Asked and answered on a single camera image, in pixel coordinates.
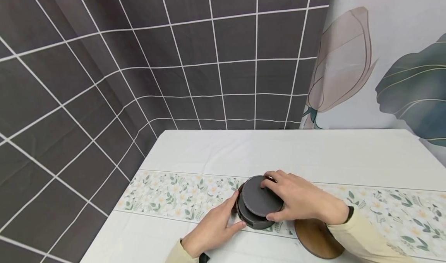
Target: floral table runner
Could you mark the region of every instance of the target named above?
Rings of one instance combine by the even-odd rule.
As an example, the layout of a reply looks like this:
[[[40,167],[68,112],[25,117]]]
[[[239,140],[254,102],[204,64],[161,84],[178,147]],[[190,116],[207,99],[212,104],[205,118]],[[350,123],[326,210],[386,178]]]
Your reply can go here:
[[[199,222],[247,178],[139,170],[115,210]],[[393,246],[408,255],[446,260],[446,193],[319,184],[354,204]],[[292,222],[262,231],[296,238]]]

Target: gray tile backdrop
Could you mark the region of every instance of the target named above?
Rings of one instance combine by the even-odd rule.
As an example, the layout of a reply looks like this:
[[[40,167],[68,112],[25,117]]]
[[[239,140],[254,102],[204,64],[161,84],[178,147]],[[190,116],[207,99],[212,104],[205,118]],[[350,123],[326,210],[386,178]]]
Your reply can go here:
[[[166,129],[299,128],[329,0],[0,0],[0,261],[79,262]]]

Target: cream sleeve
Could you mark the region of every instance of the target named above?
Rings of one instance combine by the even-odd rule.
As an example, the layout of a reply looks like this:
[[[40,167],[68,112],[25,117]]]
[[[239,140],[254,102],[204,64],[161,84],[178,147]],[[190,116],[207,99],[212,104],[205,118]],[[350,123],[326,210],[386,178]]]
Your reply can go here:
[[[165,263],[198,263],[199,258],[192,258],[180,243],[181,239],[173,246]]]
[[[328,229],[344,248],[367,263],[414,263],[411,257],[394,251],[372,224],[354,210],[350,220]]]

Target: fabric backdrop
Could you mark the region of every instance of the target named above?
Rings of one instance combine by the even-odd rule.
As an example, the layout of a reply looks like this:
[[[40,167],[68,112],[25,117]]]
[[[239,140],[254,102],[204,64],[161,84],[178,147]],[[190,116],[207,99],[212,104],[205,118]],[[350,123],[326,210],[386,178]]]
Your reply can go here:
[[[0,257],[79,262],[165,129],[299,128],[329,0],[0,0]]]
[[[302,127],[404,128],[446,165],[445,10],[444,0],[334,0]]]

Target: leather coaster stack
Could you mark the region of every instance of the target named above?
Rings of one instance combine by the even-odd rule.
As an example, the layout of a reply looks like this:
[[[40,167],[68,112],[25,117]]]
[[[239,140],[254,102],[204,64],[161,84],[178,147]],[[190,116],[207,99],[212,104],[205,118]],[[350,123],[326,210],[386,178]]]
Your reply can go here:
[[[283,200],[268,188],[262,189],[260,183],[265,176],[253,176],[238,189],[235,210],[246,225],[253,229],[265,229],[274,224],[266,219],[267,214],[278,212],[283,207]]]

